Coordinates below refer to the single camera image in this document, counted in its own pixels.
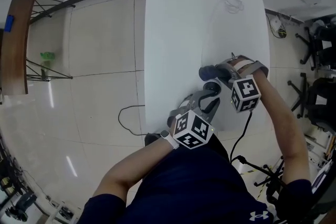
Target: forearm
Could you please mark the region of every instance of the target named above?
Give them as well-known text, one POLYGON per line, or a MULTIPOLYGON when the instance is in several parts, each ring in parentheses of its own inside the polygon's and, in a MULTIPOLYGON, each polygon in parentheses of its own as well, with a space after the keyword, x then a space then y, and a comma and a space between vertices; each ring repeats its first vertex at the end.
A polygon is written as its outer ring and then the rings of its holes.
POLYGON ((125 200, 127 191, 172 150, 173 147, 168 141, 159 138, 134 152, 105 174, 94 196, 111 193, 125 200))
POLYGON ((272 119, 284 159, 291 159, 299 155, 308 161, 305 137, 294 114, 262 71, 257 70, 254 73, 254 78, 261 91, 261 101, 272 119))

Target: sleeve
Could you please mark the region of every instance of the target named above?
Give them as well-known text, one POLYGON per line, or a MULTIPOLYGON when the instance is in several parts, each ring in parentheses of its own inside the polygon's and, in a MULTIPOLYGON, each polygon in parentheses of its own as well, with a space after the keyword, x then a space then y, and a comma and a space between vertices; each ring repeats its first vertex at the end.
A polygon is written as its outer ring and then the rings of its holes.
POLYGON ((85 204, 77 224, 115 223, 122 216, 125 208, 125 202, 115 195, 97 195, 85 204))
POLYGON ((283 188, 276 204, 277 216, 289 223, 298 223, 309 211, 312 202, 311 182, 295 180, 283 188))

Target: tiled floor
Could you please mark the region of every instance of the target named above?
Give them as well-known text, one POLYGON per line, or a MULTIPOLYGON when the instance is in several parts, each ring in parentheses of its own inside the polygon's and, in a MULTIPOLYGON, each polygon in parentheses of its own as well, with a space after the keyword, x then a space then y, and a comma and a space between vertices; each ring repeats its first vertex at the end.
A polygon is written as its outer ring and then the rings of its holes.
MULTIPOLYGON (((40 62, 40 52, 54 52, 52 67, 74 79, 30 82, 28 95, 6 97, 0 106, 1 131, 11 153, 46 194, 72 209, 83 208, 107 170, 144 145, 143 137, 118 123, 121 108, 144 105, 144 16, 145 0, 87 0, 33 24, 28 58, 40 62)), ((299 82, 299 73, 310 67, 299 65, 306 48, 294 37, 303 27, 287 26, 287 32, 279 40, 269 33, 270 81, 292 105, 297 95, 287 80, 299 82)), ((146 133, 145 107, 123 111, 121 122, 146 133)), ((240 135, 220 132, 218 137, 230 152, 240 135)), ((270 119, 263 128, 248 130, 238 154, 258 165, 274 165, 280 151, 270 119)), ((235 166, 241 173, 249 170, 239 162, 235 166)), ((253 182, 262 175, 243 178, 258 197, 261 187, 253 182)), ((50 211, 28 174, 27 180, 50 211)), ((130 190, 128 202, 138 186, 130 190)))

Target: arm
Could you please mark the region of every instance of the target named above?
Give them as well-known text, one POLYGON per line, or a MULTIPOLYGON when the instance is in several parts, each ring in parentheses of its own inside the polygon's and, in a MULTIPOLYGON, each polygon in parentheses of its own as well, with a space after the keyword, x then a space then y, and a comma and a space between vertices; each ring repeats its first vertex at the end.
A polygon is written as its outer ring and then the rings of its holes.
POLYGON ((167 140, 159 138, 134 152, 106 173, 93 196, 113 194, 126 202, 128 190, 172 150, 173 147, 167 140))
POLYGON ((310 180, 306 140, 297 119, 264 73, 257 70, 253 75, 261 91, 261 101, 272 119, 284 158, 282 180, 286 184, 297 179, 310 180))

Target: white tabletop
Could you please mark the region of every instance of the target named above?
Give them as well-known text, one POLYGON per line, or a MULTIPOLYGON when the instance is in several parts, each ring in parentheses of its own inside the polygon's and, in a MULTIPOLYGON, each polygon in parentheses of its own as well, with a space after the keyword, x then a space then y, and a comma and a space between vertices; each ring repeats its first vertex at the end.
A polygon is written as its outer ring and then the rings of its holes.
MULTIPOLYGON (((169 112, 204 82, 201 66, 243 54, 269 67, 269 43, 263 0, 240 0, 231 14, 224 0, 146 0, 145 109, 148 131, 166 127, 169 112)), ((233 131, 245 125, 248 112, 236 114, 230 90, 222 85, 221 104, 212 124, 233 131)), ((250 125, 265 124, 260 103, 250 125)))

